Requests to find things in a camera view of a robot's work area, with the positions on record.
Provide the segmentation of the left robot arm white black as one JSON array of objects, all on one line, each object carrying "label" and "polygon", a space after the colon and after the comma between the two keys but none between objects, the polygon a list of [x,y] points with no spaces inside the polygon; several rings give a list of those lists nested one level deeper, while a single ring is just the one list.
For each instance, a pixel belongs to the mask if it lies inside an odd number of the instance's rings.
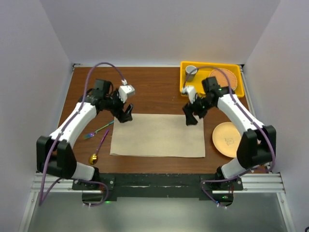
[{"label": "left robot arm white black", "polygon": [[124,81],[119,88],[112,82],[97,79],[93,88],[85,92],[70,116],[49,136],[36,142],[37,170],[63,179],[81,179],[88,189],[96,189],[100,178],[93,166],[77,162],[73,147],[84,128],[99,112],[109,111],[120,123],[132,120],[133,105],[124,105],[135,94],[132,85]]}]

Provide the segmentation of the beige cloth napkin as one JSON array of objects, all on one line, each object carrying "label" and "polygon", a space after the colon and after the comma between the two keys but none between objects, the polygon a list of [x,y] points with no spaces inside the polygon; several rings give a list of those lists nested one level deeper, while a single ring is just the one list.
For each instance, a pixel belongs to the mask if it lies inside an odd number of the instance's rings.
[{"label": "beige cloth napkin", "polygon": [[187,126],[185,115],[133,114],[114,120],[110,155],[135,157],[205,157],[203,120]]}]

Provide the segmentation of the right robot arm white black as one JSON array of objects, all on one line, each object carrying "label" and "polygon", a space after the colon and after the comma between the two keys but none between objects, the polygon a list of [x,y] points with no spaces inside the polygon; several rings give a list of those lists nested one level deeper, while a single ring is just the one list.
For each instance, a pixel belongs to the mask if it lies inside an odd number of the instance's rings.
[{"label": "right robot arm white black", "polygon": [[194,86],[182,88],[182,94],[189,99],[183,107],[186,125],[196,125],[198,116],[203,118],[213,107],[221,110],[234,124],[241,140],[236,157],[219,167],[213,182],[221,190],[232,185],[232,180],[242,176],[253,168],[266,163],[275,163],[276,130],[265,126],[257,120],[239,101],[230,86],[221,87],[215,77],[204,79],[202,86],[205,92],[200,97]]}]

